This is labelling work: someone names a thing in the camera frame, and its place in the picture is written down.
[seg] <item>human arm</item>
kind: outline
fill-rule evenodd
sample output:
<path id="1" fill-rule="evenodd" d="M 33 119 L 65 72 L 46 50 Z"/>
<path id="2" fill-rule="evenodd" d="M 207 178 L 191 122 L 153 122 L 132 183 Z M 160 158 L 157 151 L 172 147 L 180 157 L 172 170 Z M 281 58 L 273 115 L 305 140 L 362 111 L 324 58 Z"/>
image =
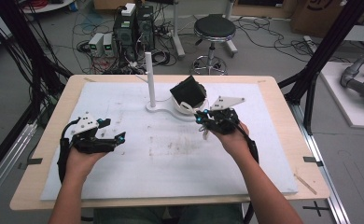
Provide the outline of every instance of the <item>human arm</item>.
<path id="1" fill-rule="evenodd" d="M 241 128 L 248 133 L 246 125 Z M 259 223 L 302 223 L 295 209 L 254 160 L 244 136 L 213 133 L 232 156 L 243 175 Z"/>
<path id="2" fill-rule="evenodd" d="M 78 152 L 74 147 L 71 148 L 66 164 L 65 178 L 49 219 L 49 224 L 80 223 L 80 200 L 83 184 L 94 164 L 105 154 L 85 154 Z"/>

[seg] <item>forearm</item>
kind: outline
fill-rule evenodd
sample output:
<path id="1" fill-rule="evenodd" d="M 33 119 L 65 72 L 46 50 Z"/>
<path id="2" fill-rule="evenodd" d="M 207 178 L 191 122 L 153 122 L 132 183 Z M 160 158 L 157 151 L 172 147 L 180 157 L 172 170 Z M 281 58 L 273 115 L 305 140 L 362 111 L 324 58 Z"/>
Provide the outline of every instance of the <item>forearm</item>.
<path id="1" fill-rule="evenodd" d="M 243 174 L 259 223 L 301 223 L 295 209 L 266 176 L 248 150 L 239 151 L 238 155 L 233 157 Z"/>
<path id="2" fill-rule="evenodd" d="M 78 224 L 81 217 L 81 192 L 84 180 L 66 178 L 60 189 L 49 223 Z"/>

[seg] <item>person's left hand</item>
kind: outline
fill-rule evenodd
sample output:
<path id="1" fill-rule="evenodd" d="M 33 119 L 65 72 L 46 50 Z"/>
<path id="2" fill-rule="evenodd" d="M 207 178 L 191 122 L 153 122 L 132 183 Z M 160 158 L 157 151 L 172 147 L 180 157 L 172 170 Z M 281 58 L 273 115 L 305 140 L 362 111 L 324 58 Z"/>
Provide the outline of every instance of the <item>person's left hand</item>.
<path id="1" fill-rule="evenodd" d="M 92 167 L 94 167 L 94 164 L 104 155 L 106 155 L 104 152 L 92 154 L 81 153 L 72 147 L 68 162 L 66 163 L 65 179 L 74 178 L 77 181 L 84 182 Z"/>

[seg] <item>pants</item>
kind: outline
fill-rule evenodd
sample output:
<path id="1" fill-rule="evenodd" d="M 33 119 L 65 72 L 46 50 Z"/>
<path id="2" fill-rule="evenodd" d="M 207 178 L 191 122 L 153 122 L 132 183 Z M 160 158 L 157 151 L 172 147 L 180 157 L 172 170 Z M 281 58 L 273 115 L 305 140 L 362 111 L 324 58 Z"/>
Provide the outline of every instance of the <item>pants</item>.
<path id="1" fill-rule="evenodd" d="M 166 207 L 100 208 L 94 210 L 94 224 L 161 224 Z M 240 203 L 168 207 L 177 213 L 178 224 L 242 224 Z"/>

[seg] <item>white platform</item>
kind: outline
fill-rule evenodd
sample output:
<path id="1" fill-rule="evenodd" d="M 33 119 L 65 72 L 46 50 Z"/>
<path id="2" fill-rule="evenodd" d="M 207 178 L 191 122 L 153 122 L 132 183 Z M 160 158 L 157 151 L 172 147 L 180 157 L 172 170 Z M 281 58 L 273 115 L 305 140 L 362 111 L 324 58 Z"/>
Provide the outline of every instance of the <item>white platform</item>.
<path id="1" fill-rule="evenodd" d="M 322 78 L 324 78 L 349 125 L 355 128 L 364 128 L 364 99 L 356 91 L 340 85 L 342 73 L 350 65 L 350 63 L 327 63 L 322 69 Z M 360 67 L 356 80 L 363 82 L 364 64 Z"/>
<path id="2" fill-rule="evenodd" d="M 155 84 L 157 100 L 168 99 L 174 85 Z M 258 85 L 204 86 L 210 104 L 219 95 L 246 99 L 234 108 L 257 142 L 261 167 L 281 192 L 296 193 L 297 184 Z M 127 132 L 126 142 L 95 165 L 85 183 L 83 199 L 247 194 L 237 165 L 212 134 L 204 141 L 198 132 L 201 126 L 195 122 L 175 119 L 166 112 L 147 112 L 148 101 L 146 83 L 92 82 L 83 88 L 70 120 L 90 111 L 98 119 L 112 119 L 108 127 L 98 132 L 99 138 Z M 57 197 L 58 153 L 57 150 L 41 200 Z"/>

